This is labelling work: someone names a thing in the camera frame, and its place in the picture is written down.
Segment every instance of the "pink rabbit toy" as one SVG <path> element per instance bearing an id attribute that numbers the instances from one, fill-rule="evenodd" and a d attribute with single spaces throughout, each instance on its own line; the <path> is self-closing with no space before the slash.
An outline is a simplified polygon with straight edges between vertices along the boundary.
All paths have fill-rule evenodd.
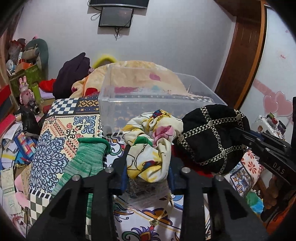
<path id="1" fill-rule="evenodd" d="M 24 79 L 20 78 L 20 103 L 28 107 L 28 102 L 32 100 L 35 101 L 33 92 L 29 89 L 27 83 L 27 77 L 24 76 Z"/>

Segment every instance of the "clear plastic box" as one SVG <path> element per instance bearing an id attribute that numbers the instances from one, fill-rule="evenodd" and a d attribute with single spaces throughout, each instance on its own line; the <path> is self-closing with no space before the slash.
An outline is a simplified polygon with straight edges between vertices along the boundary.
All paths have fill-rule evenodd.
<path id="1" fill-rule="evenodd" d="M 122 131 L 144 112 L 162 109 L 181 119 L 205 105 L 226 105 L 194 76 L 117 66 L 108 68 L 98 99 L 104 135 Z"/>

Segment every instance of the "black hat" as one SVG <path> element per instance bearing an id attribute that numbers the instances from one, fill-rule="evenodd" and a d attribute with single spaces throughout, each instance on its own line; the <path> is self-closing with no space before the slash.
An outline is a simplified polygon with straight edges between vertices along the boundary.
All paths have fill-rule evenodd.
<path id="1" fill-rule="evenodd" d="M 202 169 L 218 174 L 230 172 L 242 159 L 246 147 L 230 138 L 230 130 L 250 130 L 240 111 L 225 105 L 207 105 L 182 119 L 183 132 L 174 144 Z"/>

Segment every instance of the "metal screw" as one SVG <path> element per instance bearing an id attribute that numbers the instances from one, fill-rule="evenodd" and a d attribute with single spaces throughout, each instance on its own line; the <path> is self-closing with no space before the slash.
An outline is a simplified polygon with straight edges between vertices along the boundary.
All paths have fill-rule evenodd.
<path id="1" fill-rule="evenodd" d="M 191 170 L 189 167 L 183 167 L 181 171 L 184 173 L 189 173 Z"/>
<path id="2" fill-rule="evenodd" d="M 72 177 L 73 181 L 78 181 L 80 179 L 80 175 L 76 174 Z"/>
<path id="3" fill-rule="evenodd" d="M 107 173 L 112 173 L 114 171 L 114 168 L 113 167 L 107 167 L 105 168 L 105 172 Z"/>
<path id="4" fill-rule="evenodd" d="M 221 175 L 216 175 L 215 178 L 220 182 L 224 180 L 224 177 Z"/>

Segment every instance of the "patterned tablecloth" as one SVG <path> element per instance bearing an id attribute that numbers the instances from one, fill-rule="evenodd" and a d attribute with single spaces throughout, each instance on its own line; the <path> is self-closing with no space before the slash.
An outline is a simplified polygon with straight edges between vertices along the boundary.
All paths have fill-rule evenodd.
<path id="1" fill-rule="evenodd" d="M 30 221 L 34 223 L 52 199 L 52 192 L 61 178 L 67 163 L 75 156 L 79 137 L 101 137 L 102 126 L 97 97 L 56 100 L 44 122 L 30 177 Z M 124 141 L 121 133 L 107 137 L 111 154 L 103 161 L 104 167 L 122 156 Z M 255 156 L 248 151 L 242 161 L 229 173 L 226 179 L 241 196 L 256 183 L 261 173 Z M 173 196 L 174 208 L 165 214 L 156 227 L 150 221 L 159 217 L 167 207 L 166 198 L 155 201 L 154 207 L 135 210 L 127 207 L 121 197 L 113 203 L 114 221 L 118 240 L 178 241 L 181 229 L 183 196 Z M 205 198 L 205 233 L 210 238 L 210 218 Z M 86 220 L 86 237 L 91 239 L 90 219 Z"/>

